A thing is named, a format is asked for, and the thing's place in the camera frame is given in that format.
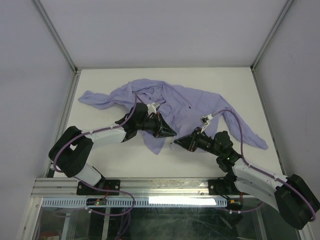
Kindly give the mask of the lilac zip-up jacket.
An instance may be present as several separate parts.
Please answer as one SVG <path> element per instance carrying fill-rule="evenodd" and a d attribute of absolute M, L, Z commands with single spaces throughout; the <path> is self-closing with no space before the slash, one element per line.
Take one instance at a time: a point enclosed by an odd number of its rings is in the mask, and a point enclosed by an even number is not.
<path fill-rule="evenodd" d="M 79 102 L 103 110 L 114 104 L 130 110 L 134 106 L 135 96 L 145 104 L 159 103 L 158 111 L 164 121 L 177 133 L 177 137 L 190 134 L 201 126 L 201 117 L 223 110 L 222 116 L 229 133 L 238 141 L 268 149 L 264 139 L 260 138 L 245 123 L 236 110 L 218 93 L 172 85 L 165 81 L 137 79 L 113 90 L 110 94 L 85 91 Z"/>

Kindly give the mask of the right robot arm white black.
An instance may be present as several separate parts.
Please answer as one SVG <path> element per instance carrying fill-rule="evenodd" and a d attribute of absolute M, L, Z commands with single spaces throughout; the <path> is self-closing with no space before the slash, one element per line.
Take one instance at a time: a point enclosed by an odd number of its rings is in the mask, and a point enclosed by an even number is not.
<path fill-rule="evenodd" d="M 210 137 L 197 127 L 174 143 L 189 152 L 200 149 L 215 155 L 219 168 L 226 173 L 223 182 L 226 192 L 234 194 L 239 191 L 254 196 L 277 210 L 282 219 L 297 230 L 316 220 L 320 202 L 306 182 L 296 174 L 278 175 L 246 163 L 234 150 L 227 131 Z"/>

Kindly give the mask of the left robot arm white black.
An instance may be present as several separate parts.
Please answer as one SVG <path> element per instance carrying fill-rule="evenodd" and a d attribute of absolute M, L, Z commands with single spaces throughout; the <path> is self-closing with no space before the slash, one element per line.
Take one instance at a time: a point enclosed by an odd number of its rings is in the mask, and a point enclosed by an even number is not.
<path fill-rule="evenodd" d="M 105 188 L 105 177 L 87 163 L 92 150 L 126 142 L 138 131 L 145 131 L 155 139 L 177 135 L 157 111 L 157 106 L 156 103 L 135 103 L 123 118 L 101 129 L 85 132 L 70 126 L 53 145 L 48 157 L 68 178 L 83 181 L 93 194 L 100 194 Z"/>

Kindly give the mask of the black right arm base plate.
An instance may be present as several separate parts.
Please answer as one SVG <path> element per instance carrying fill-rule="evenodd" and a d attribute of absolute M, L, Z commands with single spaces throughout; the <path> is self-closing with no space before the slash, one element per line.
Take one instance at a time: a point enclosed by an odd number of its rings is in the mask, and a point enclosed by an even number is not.
<path fill-rule="evenodd" d="M 220 196 L 239 196 L 241 192 L 236 187 L 236 181 L 233 181 L 231 178 L 218 177 L 209 179 L 208 183 L 208 194 L 210 196 L 220 195 Z"/>

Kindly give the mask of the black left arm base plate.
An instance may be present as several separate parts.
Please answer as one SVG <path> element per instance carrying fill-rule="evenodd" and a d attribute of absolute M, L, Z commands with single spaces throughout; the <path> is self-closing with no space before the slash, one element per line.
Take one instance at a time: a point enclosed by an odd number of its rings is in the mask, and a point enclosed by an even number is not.
<path fill-rule="evenodd" d="M 78 196 L 118 196 L 121 187 L 119 179 L 102 179 L 94 186 L 88 186 L 82 181 L 78 183 Z"/>

